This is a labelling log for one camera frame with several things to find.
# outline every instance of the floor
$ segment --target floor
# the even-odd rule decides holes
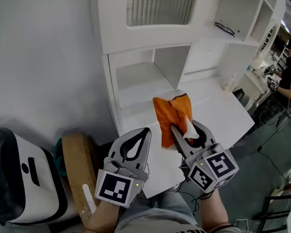
[[[234,146],[230,149],[240,170],[219,191],[231,224],[236,219],[247,218],[250,229],[255,222],[258,222],[252,221],[251,218],[262,211],[266,197],[275,188],[285,183],[270,160],[260,153],[257,153],[257,148],[275,131],[276,128],[274,125],[261,127],[247,137],[243,141],[243,145]],[[291,120],[263,146],[261,152],[267,154],[285,176],[288,175],[291,169]],[[190,193],[195,197],[199,196],[199,191],[192,182],[184,183],[181,191]],[[193,210],[192,198],[186,194],[182,194],[182,196]],[[288,201],[276,201],[276,203],[273,203],[273,209],[275,211],[282,211],[287,204]],[[200,222],[198,212],[195,218]],[[276,219],[267,229],[270,230],[280,227],[283,222],[283,219]],[[241,221],[239,227],[245,231],[247,229],[246,221]],[[256,232],[258,228],[259,225],[255,225],[252,232]]]

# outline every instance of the person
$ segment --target person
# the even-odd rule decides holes
[[[252,114],[251,118],[254,121],[252,128],[244,135],[244,138],[248,137],[256,129],[268,124],[270,120],[289,108],[291,102],[291,39],[288,44],[288,58],[287,68],[282,72],[274,71],[275,75],[281,78],[279,87],[274,90],[274,93],[268,97]]]
[[[202,228],[182,196],[171,188],[147,200],[138,196],[120,217],[115,233],[241,233],[228,223],[217,189],[201,198]]]

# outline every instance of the wrist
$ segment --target wrist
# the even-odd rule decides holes
[[[206,200],[206,199],[209,199],[215,191],[216,191],[216,190],[213,190],[213,191],[211,191],[211,192],[209,192],[209,193],[204,193],[204,194],[200,195],[198,198],[199,198],[200,200]]]

